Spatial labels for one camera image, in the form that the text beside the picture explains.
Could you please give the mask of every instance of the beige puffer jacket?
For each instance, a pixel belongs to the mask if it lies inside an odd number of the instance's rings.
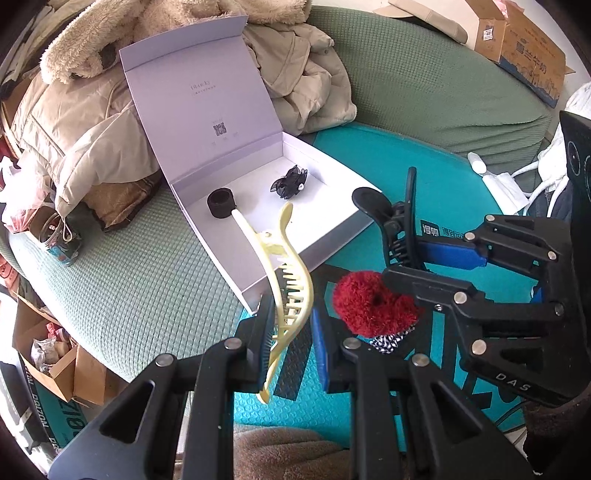
[[[120,64],[68,84],[48,85],[38,74],[11,129],[55,183],[62,216],[93,185],[140,180],[159,168]]]

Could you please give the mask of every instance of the tin can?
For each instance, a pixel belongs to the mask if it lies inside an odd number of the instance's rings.
[[[39,241],[45,250],[64,265],[74,263],[82,246],[80,235],[65,225],[58,213],[45,222],[39,233]]]

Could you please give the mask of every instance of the teal foam mat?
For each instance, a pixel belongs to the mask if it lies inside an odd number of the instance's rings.
[[[350,124],[318,133],[314,146],[359,173],[381,189],[392,202],[402,200],[408,168],[417,168],[417,233],[458,236],[476,228],[488,213],[500,213],[492,196],[468,165],[456,155],[389,132]],[[321,265],[314,274],[330,277],[331,267],[350,271],[384,269],[381,237],[371,225]],[[471,281],[487,298],[504,302],[529,302],[534,281],[494,265],[472,271],[428,265],[436,273]],[[334,284],[327,281],[324,295],[329,312]],[[498,419],[519,398],[488,382],[468,375],[459,366],[459,353],[451,325],[442,314],[421,321],[405,338],[400,354],[425,353],[479,405],[492,420]],[[237,394],[235,421],[265,426],[310,428],[325,438],[347,445],[350,403],[348,394],[326,395],[320,389],[316,361],[310,355],[296,401],[273,397],[264,406],[254,395]],[[521,412],[503,422],[509,430],[522,424]]]

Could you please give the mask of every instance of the red fuzzy scrunchie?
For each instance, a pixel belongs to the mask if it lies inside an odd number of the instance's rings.
[[[351,272],[333,293],[335,312],[356,335],[372,338],[408,330],[422,313],[412,297],[391,292],[377,272]]]

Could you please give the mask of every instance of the black hair tie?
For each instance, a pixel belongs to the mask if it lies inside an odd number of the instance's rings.
[[[304,189],[307,177],[308,171],[305,168],[300,170],[296,165],[287,171],[285,177],[281,177],[273,182],[271,191],[277,192],[277,195],[282,199],[289,200]]]
[[[236,203],[232,191],[224,187],[209,194],[207,206],[215,218],[227,218],[232,214],[232,210],[236,208]]]

